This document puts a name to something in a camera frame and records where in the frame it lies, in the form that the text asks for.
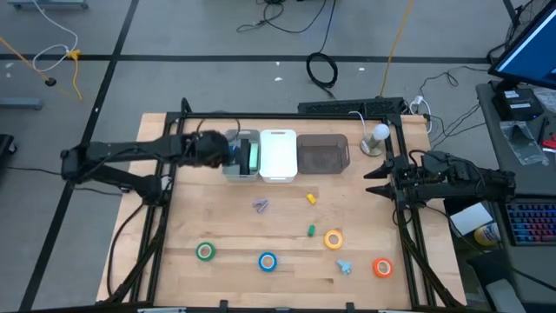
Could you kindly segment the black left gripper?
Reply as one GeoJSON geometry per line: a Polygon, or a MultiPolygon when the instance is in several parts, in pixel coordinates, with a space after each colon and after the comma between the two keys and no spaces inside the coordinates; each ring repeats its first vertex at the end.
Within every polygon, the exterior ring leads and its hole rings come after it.
{"type": "MultiPolygon", "coordinates": [[[[216,130],[205,130],[195,133],[195,139],[191,143],[191,154],[192,165],[199,167],[205,166],[210,168],[218,168],[221,165],[226,165],[227,167],[235,166],[238,164],[237,157],[232,156],[226,163],[212,162],[205,158],[205,151],[212,140],[218,140],[224,138],[225,136],[216,130]]],[[[235,147],[238,145],[237,137],[230,137],[228,140],[228,145],[230,147],[235,147]]]]}

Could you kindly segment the mint green stapler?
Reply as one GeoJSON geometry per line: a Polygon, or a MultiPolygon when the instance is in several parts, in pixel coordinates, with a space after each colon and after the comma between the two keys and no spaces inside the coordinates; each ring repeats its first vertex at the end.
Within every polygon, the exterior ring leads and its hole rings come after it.
{"type": "Polygon", "coordinates": [[[259,169],[259,151],[260,146],[258,143],[251,143],[249,145],[248,169],[250,174],[255,173],[259,169]]]}

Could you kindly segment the yellow tape roll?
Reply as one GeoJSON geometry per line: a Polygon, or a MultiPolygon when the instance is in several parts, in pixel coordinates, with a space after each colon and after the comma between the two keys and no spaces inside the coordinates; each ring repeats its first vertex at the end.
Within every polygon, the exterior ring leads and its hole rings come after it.
{"type": "Polygon", "coordinates": [[[323,237],[324,244],[331,250],[338,250],[343,245],[343,235],[338,230],[329,230],[323,237]]]}

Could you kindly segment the green tape roll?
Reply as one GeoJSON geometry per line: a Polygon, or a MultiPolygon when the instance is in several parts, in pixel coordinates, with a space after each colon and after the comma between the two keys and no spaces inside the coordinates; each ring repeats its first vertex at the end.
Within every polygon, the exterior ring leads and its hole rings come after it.
{"type": "Polygon", "coordinates": [[[212,260],[215,257],[215,253],[215,246],[209,242],[200,243],[195,250],[196,257],[203,262],[212,260]]]}

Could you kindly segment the blue tape roll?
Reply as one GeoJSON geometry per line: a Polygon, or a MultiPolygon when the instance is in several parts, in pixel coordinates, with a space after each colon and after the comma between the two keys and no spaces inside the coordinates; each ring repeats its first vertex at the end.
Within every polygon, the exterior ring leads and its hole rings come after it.
{"type": "Polygon", "coordinates": [[[265,272],[272,272],[277,267],[277,257],[272,252],[263,252],[258,259],[259,268],[265,272]]]}

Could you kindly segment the orange tape roll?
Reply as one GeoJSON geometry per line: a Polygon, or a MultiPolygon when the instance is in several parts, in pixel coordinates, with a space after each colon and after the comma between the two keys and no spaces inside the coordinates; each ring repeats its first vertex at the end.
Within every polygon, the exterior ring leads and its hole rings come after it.
{"type": "Polygon", "coordinates": [[[373,261],[373,271],[377,277],[388,278],[394,272],[391,261],[385,257],[377,258],[373,261]]]}

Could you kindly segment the white plastic bin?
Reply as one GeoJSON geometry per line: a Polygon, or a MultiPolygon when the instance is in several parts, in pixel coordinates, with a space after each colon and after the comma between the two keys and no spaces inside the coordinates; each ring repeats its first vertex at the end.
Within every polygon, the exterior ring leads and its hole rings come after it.
{"type": "Polygon", "coordinates": [[[263,130],[259,174],[266,183],[292,183],[298,173],[294,130],[263,130]]]}

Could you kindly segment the white bulb lamp wooden base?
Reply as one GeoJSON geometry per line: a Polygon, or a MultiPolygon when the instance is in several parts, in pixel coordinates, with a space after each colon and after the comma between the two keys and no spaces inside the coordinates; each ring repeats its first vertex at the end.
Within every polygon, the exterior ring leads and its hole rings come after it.
{"type": "Polygon", "coordinates": [[[382,154],[381,143],[390,137],[390,129],[384,123],[377,124],[371,133],[366,133],[361,139],[361,151],[371,157],[382,154]]]}

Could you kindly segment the black power strip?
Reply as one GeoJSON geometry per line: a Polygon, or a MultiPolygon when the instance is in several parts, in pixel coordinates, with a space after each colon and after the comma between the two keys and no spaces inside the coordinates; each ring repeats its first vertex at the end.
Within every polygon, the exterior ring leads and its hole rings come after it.
{"type": "Polygon", "coordinates": [[[401,97],[388,97],[299,103],[297,109],[301,114],[343,115],[357,111],[364,117],[378,117],[400,114],[404,104],[405,101],[401,97]]]}

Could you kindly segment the clear plastic bag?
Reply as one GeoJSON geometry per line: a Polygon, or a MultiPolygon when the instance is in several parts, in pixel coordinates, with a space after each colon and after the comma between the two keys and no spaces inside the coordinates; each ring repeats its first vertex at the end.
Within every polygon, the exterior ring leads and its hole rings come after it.
{"type": "Polygon", "coordinates": [[[526,122],[503,121],[500,122],[500,130],[521,165],[549,164],[547,156],[533,138],[526,122]]]}

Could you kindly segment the grey side desk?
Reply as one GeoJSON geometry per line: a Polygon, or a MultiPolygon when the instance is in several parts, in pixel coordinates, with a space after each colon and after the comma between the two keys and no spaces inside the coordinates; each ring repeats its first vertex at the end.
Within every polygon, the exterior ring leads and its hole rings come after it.
{"type": "MultiPolygon", "coordinates": [[[[556,203],[555,155],[548,156],[548,165],[521,164],[500,129],[500,117],[492,102],[495,96],[493,86],[480,83],[475,89],[498,165],[501,170],[515,173],[516,198],[522,202],[556,203]]],[[[556,242],[547,245],[518,246],[513,242],[503,205],[495,207],[495,216],[499,223],[507,261],[514,268],[556,287],[556,242]]],[[[510,281],[526,310],[532,313],[556,313],[556,291],[518,274],[512,274],[510,281]]]]}

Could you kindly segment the backlit computer keyboard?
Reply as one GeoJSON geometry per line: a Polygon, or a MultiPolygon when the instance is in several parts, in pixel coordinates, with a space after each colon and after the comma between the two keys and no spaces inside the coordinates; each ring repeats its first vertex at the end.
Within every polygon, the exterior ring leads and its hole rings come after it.
{"type": "Polygon", "coordinates": [[[556,203],[508,203],[505,207],[513,245],[556,245],[556,203]]]}

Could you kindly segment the black computer monitor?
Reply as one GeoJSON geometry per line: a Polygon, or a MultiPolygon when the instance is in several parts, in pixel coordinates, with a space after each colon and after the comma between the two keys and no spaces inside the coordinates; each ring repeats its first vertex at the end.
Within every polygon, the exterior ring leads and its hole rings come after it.
{"type": "Polygon", "coordinates": [[[515,37],[488,73],[556,90],[556,0],[550,0],[515,37]]]}

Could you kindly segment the grey furniture foot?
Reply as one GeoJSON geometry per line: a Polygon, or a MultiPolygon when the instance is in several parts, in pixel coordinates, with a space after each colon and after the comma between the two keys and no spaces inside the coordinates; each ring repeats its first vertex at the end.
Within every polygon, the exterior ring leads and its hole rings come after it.
{"type": "Polygon", "coordinates": [[[43,102],[38,98],[0,97],[0,109],[41,110],[43,102]]]}
{"type": "Polygon", "coordinates": [[[38,5],[40,8],[46,9],[49,7],[80,7],[84,10],[89,8],[86,0],[6,0],[8,5],[13,6],[19,10],[23,6],[38,5]]]}

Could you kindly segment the black chair base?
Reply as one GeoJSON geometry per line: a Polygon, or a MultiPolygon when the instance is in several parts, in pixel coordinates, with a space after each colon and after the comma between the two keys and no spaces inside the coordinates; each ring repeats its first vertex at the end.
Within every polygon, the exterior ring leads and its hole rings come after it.
{"type": "Polygon", "coordinates": [[[9,134],[0,134],[0,165],[17,152],[15,138],[9,134]]]}

